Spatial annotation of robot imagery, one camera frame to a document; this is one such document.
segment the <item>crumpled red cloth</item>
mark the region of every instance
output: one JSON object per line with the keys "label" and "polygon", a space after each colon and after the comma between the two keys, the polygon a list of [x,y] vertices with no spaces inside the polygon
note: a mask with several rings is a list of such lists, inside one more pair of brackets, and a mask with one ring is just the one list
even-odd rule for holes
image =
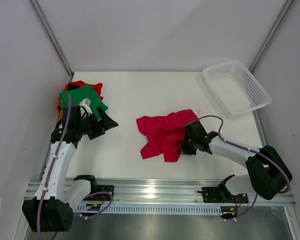
{"label": "crumpled red cloth", "polygon": [[195,120],[198,117],[191,109],[172,112],[167,116],[138,118],[138,129],[148,140],[140,151],[142,158],[163,154],[165,162],[177,162],[180,157],[179,150],[186,137],[185,125]]}

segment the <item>green cloth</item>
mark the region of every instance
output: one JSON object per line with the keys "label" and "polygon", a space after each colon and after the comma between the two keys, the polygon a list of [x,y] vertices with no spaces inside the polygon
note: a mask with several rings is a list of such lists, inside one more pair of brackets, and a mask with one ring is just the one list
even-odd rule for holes
{"label": "green cloth", "polygon": [[98,96],[97,92],[94,90],[92,85],[85,85],[81,86],[74,90],[64,91],[59,94],[62,102],[60,104],[60,107],[63,109],[64,106],[69,105],[68,102],[68,94],[70,94],[72,100],[79,104],[83,99],[90,99],[90,108],[91,111],[94,113],[96,119],[101,119],[97,107],[101,107],[104,111],[108,109],[108,107],[101,101],[100,97]]}

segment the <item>metal frame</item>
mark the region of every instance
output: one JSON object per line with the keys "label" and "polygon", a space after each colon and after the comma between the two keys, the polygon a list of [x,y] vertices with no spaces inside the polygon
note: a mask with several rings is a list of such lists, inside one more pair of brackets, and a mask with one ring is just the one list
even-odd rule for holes
{"label": "metal frame", "polygon": [[[73,76],[73,72],[65,58],[57,40],[54,36],[48,21],[38,3],[38,0],[28,0],[32,9],[37,16],[44,32],[46,33],[49,41],[51,42],[58,58],[63,64],[64,69],[70,77]],[[260,47],[256,57],[254,58],[250,72],[254,72],[263,56],[267,52],[269,46],[273,42],[275,36],[277,35],[280,27],[282,26],[284,20],[289,14],[290,10],[294,6],[296,0],[287,0],[281,9],[279,15],[277,16],[274,24],[272,25],[266,39],[264,40],[262,46]],[[269,143],[265,128],[262,122],[262,118],[259,111],[253,112],[254,120],[257,126],[258,134],[262,145]],[[157,180],[157,179],[97,179],[100,185],[114,185],[115,195],[114,203],[126,205],[149,205],[149,206],[218,206],[218,204],[213,203],[203,203],[203,198],[197,193],[201,187],[215,187],[221,180]],[[73,182],[73,178],[67,178],[65,182],[66,191]],[[34,196],[35,191],[38,189],[39,182],[30,182],[28,189],[25,194],[25,199],[30,199]],[[249,194],[249,201],[251,202],[254,195]],[[293,239],[300,239],[300,221],[298,219],[298,214],[296,211],[296,203],[294,197],[291,193],[288,194],[278,194],[271,201],[267,201],[258,198],[256,206],[283,206],[286,212],[286,217],[288,219],[289,227],[293,236]],[[16,231],[12,239],[24,239],[24,234],[27,226],[27,221],[25,220],[23,214],[20,215],[20,220],[16,225]]]}

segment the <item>side panel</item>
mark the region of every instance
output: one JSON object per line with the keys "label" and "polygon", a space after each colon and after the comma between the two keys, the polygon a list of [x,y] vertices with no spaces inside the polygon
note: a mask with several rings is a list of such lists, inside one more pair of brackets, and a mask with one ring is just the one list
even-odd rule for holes
{"label": "side panel", "polygon": [[285,0],[39,0],[73,71],[253,62]]}
{"label": "side panel", "polygon": [[272,97],[260,114],[270,143],[293,175],[291,187],[300,211],[300,0],[254,75]]}
{"label": "side panel", "polygon": [[0,240],[38,179],[68,80],[26,0],[0,0]]}

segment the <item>cloth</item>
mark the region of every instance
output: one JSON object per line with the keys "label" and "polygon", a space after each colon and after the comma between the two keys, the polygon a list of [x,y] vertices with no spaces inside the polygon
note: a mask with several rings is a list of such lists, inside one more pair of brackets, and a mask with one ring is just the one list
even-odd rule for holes
{"label": "cloth", "polygon": [[[83,86],[86,86],[88,85],[87,83],[85,83],[84,81],[70,81],[67,85],[65,85],[65,88],[63,89],[63,92],[66,92],[66,91],[69,91],[69,90],[74,90],[74,89],[78,89],[80,87],[83,87]],[[102,83],[98,83],[98,84],[95,84],[95,85],[92,85],[93,86],[93,89],[96,91],[96,93],[99,95],[100,99],[103,100],[104,97],[101,96],[101,88],[103,86]],[[61,104],[61,98],[59,97],[59,103],[58,103],[58,106],[56,106],[56,109],[60,112],[61,111],[61,107],[60,107],[60,104]]]}
{"label": "cloth", "polygon": [[74,90],[61,92],[59,94],[62,101],[60,105],[61,108],[69,104],[68,94],[70,94],[72,100],[77,104],[79,104],[85,98],[90,99],[90,108],[98,120],[101,119],[101,117],[97,111],[97,107],[101,107],[104,111],[108,109],[108,107],[101,101],[99,95],[92,85],[85,85]]}
{"label": "cloth", "polygon": [[136,120],[140,133],[148,143],[141,149],[143,159],[163,154],[165,162],[177,162],[186,137],[185,125],[198,120],[191,109],[172,112],[167,116],[143,116]]}

